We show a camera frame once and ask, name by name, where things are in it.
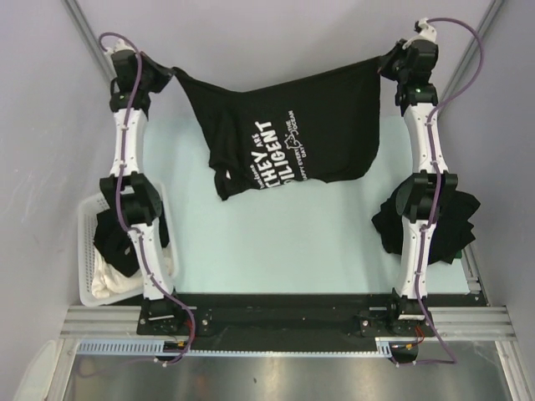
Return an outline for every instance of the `white plastic basket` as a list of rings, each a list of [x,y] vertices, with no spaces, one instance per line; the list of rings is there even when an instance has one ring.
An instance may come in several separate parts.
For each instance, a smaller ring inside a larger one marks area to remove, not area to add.
[[[161,200],[166,213],[167,230],[169,231],[169,246],[171,247],[171,257],[173,260],[173,277],[178,274],[178,257],[175,248],[175,236],[172,226],[172,219],[164,186],[153,183],[160,193]],[[91,283],[94,274],[94,245],[93,237],[97,228],[97,214],[109,209],[108,202],[102,194],[93,195],[80,203],[78,208],[78,281],[80,287],[80,301],[86,307],[98,307],[100,305],[110,305],[123,299],[135,297],[143,292],[142,287],[135,290],[116,294],[107,298],[95,298],[91,293]]]

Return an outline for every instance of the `light blue surface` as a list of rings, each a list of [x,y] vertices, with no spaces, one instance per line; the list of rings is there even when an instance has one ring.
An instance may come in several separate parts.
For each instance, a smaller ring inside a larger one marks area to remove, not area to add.
[[[361,179],[249,190],[223,202],[194,119],[151,121],[145,171],[167,189],[176,234],[178,292],[391,292],[400,257],[371,223],[410,175],[401,117],[381,120],[380,150]],[[461,263],[428,271],[430,292],[466,293]]]

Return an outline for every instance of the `white graphic print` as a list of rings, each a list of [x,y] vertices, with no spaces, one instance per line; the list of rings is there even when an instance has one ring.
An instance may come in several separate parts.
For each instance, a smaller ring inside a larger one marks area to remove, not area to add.
[[[286,144],[286,149],[299,149],[302,146],[301,142],[296,140],[293,134],[288,135],[284,143]]]
[[[259,134],[255,134],[252,139],[255,144],[262,141],[263,151],[251,151],[254,165],[251,165],[252,173],[260,188],[272,188],[281,184],[293,181],[295,174],[286,159],[286,154],[282,151],[282,146],[277,138],[277,133],[271,128],[271,123],[254,123]]]
[[[272,188],[295,180],[295,173],[287,159],[287,156],[290,155],[295,155],[295,163],[299,167],[303,180],[308,178],[303,164],[303,159],[307,157],[307,154],[302,142],[298,140],[298,125],[292,110],[288,111],[288,116],[290,118],[286,121],[288,132],[283,134],[283,142],[289,155],[284,151],[281,145],[282,140],[279,141],[270,121],[254,123],[258,133],[252,135],[254,147],[251,150],[251,157],[253,163],[249,167],[260,189]]]

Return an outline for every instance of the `black garment in basket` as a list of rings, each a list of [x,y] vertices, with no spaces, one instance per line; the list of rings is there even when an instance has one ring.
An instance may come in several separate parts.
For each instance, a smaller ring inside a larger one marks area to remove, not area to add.
[[[395,209],[395,197],[399,188],[398,186],[394,190],[390,198],[381,205],[380,212],[372,218],[375,229],[381,235],[385,251],[397,255],[401,255],[403,247],[403,225],[401,216]],[[474,195],[455,191],[436,223],[431,239],[429,264],[436,261],[452,263],[457,252],[476,239],[471,232],[474,225],[468,219],[476,213],[480,205]]]
[[[161,247],[165,248],[169,244],[169,232],[163,210],[158,233]],[[97,215],[97,229],[94,232],[93,243],[106,263],[123,276],[132,277],[140,269],[132,241],[121,228],[114,211],[108,209]]]
[[[174,68],[210,148],[217,194],[363,176],[379,148],[377,68],[371,58],[249,92]]]

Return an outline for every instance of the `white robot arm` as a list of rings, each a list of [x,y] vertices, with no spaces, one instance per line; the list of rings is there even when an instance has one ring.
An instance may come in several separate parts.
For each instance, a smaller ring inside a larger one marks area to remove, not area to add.
[[[117,74],[110,89],[116,141],[110,176],[101,179],[99,186],[128,232],[143,275],[144,302],[138,333],[174,333],[185,315],[177,306],[179,302],[169,299],[174,297],[175,286],[166,270],[160,239],[165,212],[160,194],[145,177],[142,163],[149,93],[159,93],[173,73],[145,54],[137,54],[123,40],[108,48],[106,54]]]
[[[410,134],[413,175],[400,187],[396,210],[403,224],[401,270],[394,296],[400,320],[424,320],[418,299],[427,297],[426,271],[436,220],[455,191],[456,175],[449,174],[441,151],[436,114],[436,89],[429,83],[438,59],[436,30],[423,18],[418,33],[401,39],[380,60],[380,73],[397,81],[396,105]]]

